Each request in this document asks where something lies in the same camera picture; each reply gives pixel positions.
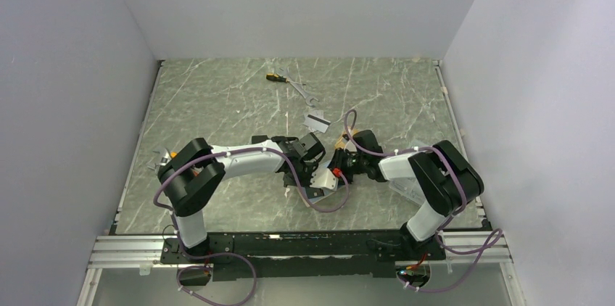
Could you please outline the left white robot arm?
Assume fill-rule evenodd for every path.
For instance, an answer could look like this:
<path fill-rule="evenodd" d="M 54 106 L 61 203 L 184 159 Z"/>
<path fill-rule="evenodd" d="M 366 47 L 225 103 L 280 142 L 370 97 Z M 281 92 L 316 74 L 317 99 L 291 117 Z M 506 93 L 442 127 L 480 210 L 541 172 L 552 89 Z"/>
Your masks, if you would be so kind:
<path fill-rule="evenodd" d="M 252 136 L 248 145 L 216 146 L 204 138 L 190 141 L 179 153 L 158 150 L 151 165 L 170 200 L 181 239 L 180 253 L 189 262 L 199 262 L 208 253 L 209 237 L 203 209 L 225 180 L 253 173 L 283 173 L 286 186 L 305 190 L 326 153 L 313 134 Z"/>

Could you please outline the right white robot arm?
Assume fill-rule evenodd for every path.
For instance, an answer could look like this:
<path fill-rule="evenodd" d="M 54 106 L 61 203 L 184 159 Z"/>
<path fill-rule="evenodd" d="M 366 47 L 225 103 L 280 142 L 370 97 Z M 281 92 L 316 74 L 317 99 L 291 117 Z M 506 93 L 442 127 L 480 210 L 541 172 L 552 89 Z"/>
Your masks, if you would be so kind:
<path fill-rule="evenodd" d="M 377 182 L 416 179 L 424 195 L 418 212 L 400 229 L 400 251 L 409 259 L 425 253 L 428 240 L 484 192 L 484 182 L 448 140 L 432 146 L 383 151 L 372 131 L 349 138 L 355 148 L 335 149 L 328 168 L 349 182 L 365 174 Z"/>

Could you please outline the silver credit card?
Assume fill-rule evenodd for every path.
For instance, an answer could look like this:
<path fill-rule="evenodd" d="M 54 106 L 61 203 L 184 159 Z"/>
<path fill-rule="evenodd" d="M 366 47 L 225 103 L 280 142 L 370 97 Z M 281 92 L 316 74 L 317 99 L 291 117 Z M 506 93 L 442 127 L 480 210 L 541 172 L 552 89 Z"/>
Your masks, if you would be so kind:
<path fill-rule="evenodd" d="M 331 121 L 324 117 L 323 110 L 312 109 L 304 114 L 303 125 L 313 133 L 326 133 Z"/>

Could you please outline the beige leather card holder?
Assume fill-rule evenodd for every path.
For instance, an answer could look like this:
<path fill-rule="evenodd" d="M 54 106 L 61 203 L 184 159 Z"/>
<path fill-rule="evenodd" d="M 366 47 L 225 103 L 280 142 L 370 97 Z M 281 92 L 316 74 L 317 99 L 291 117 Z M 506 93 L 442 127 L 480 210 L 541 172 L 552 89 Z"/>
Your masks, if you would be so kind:
<path fill-rule="evenodd" d="M 330 162 L 331 162 L 331 160 L 327 160 L 323 164 L 319 165 L 318 168 L 329 168 Z M 342 188 L 345 187 L 345 183 L 344 183 L 344 181 L 342 179 L 338 179 L 338 181 L 339 181 L 339 185 L 338 185 L 338 189 L 336 191 L 327 191 L 327 190 L 323 190 L 323 189 L 314 189 L 314 188 L 310 187 L 309 188 L 310 194 L 308 195 L 308 199 L 303 199 L 303 202 L 305 203 L 305 205 L 307 207 L 309 207 L 310 204 L 316 204 L 317 202 L 321 201 L 322 199 L 325 199 L 325 198 L 335 194 L 339 189 L 342 189 Z"/>

